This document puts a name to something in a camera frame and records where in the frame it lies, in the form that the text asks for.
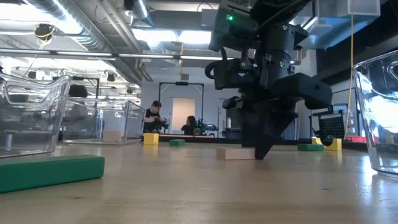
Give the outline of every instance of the green block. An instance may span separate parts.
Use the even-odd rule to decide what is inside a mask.
[[[169,146],[184,146],[184,145],[185,145],[184,139],[176,139],[169,141]]]
[[[100,178],[105,158],[60,156],[0,161],[0,193]]]
[[[316,144],[298,144],[297,149],[299,151],[323,151],[324,145],[316,145]]]

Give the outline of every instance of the transparent container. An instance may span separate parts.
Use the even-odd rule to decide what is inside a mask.
[[[63,142],[123,145],[140,141],[144,113],[128,100],[69,98],[62,124]]]
[[[43,84],[0,73],[0,157],[55,150],[71,80]]]
[[[398,51],[354,67],[369,157],[374,170],[398,174]]]

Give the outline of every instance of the yellow block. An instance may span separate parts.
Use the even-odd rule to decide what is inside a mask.
[[[320,138],[312,139],[312,144],[322,144]],[[330,146],[325,146],[325,150],[328,151],[341,151],[341,139],[333,139]]]
[[[158,145],[159,134],[156,133],[145,133],[144,134],[144,145]]]

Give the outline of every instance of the white door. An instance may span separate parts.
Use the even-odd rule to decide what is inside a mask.
[[[181,130],[187,117],[195,115],[194,98],[173,98],[172,130]]]

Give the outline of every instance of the black frame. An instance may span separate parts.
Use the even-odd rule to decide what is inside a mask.
[[[185,85],[200,85],[201,86],[201,119],[203,120],[203,101],[205,99],[205,84],[203,83],[184,83],[185,85],[179,85],[179,82],[160,82],[159,83],[159,96],[157,100],[160,101],[160,91],[163,84],[174,84],[177,86],[185,86]]]

